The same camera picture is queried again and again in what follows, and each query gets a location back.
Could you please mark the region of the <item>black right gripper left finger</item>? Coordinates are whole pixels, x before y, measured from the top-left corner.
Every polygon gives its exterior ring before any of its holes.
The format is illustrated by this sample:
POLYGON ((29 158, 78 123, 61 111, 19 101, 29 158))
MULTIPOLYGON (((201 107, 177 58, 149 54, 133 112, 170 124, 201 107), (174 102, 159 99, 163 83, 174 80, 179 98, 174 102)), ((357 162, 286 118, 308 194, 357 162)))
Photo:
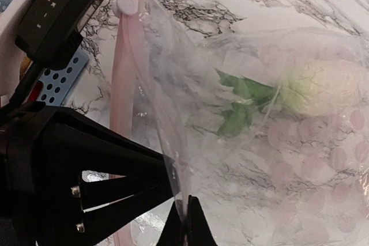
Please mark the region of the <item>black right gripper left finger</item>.
POLYGON ((183 225, 180 220, 175 202, 172 204, 163 231, 157 242, 157 246, 183 246, 183 225))

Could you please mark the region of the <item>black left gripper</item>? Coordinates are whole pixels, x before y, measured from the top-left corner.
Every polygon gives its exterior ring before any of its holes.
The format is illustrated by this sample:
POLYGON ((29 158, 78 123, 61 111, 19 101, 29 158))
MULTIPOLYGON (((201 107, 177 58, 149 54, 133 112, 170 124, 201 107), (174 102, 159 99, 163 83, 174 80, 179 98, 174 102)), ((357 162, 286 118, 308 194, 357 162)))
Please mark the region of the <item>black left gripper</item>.
POLYGON ((1 114, 1 244, 83 245, 84 215, 71 188, 76 163, 57 142, 84 117, 25 104, 1 114))

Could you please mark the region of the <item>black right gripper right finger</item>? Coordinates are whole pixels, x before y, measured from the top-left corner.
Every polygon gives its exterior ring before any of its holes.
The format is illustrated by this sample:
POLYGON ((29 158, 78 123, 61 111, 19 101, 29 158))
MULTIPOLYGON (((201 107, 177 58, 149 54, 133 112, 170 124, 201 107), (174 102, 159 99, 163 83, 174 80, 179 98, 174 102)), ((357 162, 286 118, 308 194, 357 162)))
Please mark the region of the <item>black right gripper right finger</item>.
POLYGON ((199 199, 190 195, 187 206, 187 245, 217 246, 199 199))

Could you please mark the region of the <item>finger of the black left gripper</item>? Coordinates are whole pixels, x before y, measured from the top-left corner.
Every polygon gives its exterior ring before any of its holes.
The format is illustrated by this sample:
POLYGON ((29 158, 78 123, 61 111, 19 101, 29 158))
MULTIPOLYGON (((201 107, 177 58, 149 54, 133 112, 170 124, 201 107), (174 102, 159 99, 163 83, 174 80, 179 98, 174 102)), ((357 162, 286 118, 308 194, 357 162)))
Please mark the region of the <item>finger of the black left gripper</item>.
POLYGON ((39 216, 37 244, 96 245, 172 197, 171 191, 145 191, 86 213, 76 199, 55 200, 39 216))
POLYGON ((83 171, 116 175, 95 184, 89 196, 124 199, 157 189, 164 199, 173 192, 162 154, 139 145, 72 110, 58 108, 52 123, 54 158, 72 181, 83 171))

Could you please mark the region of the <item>clear zip top bag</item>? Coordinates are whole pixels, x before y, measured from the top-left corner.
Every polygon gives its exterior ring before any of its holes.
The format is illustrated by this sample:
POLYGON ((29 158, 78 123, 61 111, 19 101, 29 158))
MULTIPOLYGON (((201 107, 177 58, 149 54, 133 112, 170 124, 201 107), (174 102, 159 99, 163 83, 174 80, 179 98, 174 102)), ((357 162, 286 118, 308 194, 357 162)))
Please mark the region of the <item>clear zip top bag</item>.
POLYGON ((110 127, 164 154, 218 245, 368 244, 368 39, 317 28, 192 44, 115 0, 110 127))

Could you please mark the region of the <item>white fake radish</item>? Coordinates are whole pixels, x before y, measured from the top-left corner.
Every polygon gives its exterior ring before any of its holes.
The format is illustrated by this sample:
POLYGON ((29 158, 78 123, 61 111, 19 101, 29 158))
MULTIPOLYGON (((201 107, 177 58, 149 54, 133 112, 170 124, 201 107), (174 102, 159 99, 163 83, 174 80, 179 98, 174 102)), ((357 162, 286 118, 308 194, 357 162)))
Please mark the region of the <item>white fake radish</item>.
POLYGON ((309 59, 280 85, 280 104, 305 116, 328 116, 359 104, 368 95, 368 70, 347 60, 309 59))

